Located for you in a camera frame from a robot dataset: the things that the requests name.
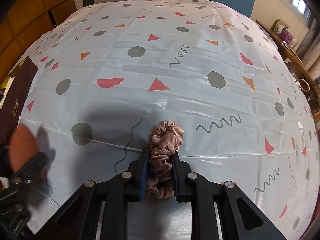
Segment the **grey curtain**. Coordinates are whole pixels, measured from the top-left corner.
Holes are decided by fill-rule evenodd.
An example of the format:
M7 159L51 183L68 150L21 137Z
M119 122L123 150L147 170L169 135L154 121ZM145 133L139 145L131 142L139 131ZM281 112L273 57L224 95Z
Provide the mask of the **grey curtain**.
M309 31L300 44L297 54L313 81L319 78L319 22L313 17Z

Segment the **wooden side table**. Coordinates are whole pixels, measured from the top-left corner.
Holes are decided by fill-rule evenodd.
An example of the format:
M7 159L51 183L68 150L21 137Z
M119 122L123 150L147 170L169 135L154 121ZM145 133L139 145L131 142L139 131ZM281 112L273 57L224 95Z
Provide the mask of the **wooden side table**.
M316 94L317 99L319 99L319 91L317 89L316 83L310 77L309 73L305 69L304 64L302 63L300 58L295 54L295 52L285 45L284 41L281 40L280 36L276 32L272 31L270 28L260 23L259 21L256 21L256 24L260 25L264 29L264 31L266 31L268 35L272 38L272 40L275 42L275 44L279 49L279 53L282 59L284 61L286 59L290 59L290 61L295 65L295 67L301 72L302 77L305 77L307 79L308 84L310 85L310 88Z

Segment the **patterned white tablecloth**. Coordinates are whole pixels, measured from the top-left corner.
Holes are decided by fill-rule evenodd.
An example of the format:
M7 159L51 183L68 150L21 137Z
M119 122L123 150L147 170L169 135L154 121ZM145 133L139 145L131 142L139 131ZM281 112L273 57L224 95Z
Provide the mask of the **patterned white tablecloth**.
M205 0L95 4L24 53L37 66L20 122L49 161L29 199L36 233L87 180L127 169L165 120L179 154L231 180L287 239L308 227L319 149L308 101L250 18Z

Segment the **wooden wardrobe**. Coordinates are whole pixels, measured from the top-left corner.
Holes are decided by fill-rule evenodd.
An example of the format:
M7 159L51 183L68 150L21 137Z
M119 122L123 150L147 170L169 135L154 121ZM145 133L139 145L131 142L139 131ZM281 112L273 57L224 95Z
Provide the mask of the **wooden wardrobe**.
M75 11L74 0L1 0L1 80L40 36Z

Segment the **gold metal tray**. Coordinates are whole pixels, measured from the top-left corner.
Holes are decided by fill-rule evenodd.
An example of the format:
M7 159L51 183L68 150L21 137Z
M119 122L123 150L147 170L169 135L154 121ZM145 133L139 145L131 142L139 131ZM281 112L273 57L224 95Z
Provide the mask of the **gold metal tray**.
M32 80L37 72L37 67L30 57L26 57L19 66L1 109L1 145L9 143L11 134L17 127Z

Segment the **boxes on side table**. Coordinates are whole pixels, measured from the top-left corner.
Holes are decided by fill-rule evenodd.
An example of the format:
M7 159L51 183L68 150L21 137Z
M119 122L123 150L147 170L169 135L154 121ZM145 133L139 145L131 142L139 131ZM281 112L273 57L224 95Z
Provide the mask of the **boxes on side table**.
M284 41L291 49L297 45L296 39L289 31L289 26L281 19L275 21L273 31Z

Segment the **brown makeup sponge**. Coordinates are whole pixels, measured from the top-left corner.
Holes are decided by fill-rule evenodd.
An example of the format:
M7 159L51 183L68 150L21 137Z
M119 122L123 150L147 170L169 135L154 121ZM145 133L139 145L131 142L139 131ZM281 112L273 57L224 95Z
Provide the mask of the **brown makeup sponge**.
M18 125L9 142L9 161L12 170L19 171L38 153L39 146L34 135L24 124Z

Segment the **pink satin scrunchie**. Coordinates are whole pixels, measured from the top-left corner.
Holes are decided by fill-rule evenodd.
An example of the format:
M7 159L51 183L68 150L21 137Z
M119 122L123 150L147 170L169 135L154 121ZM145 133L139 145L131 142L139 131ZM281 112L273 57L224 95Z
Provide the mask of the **pink satin scrunchie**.
M170 156L175 155L183 145L183 136L184 131L181 125L172 120L163 121L151 130L147 194L157 199L171 198L174 195Z

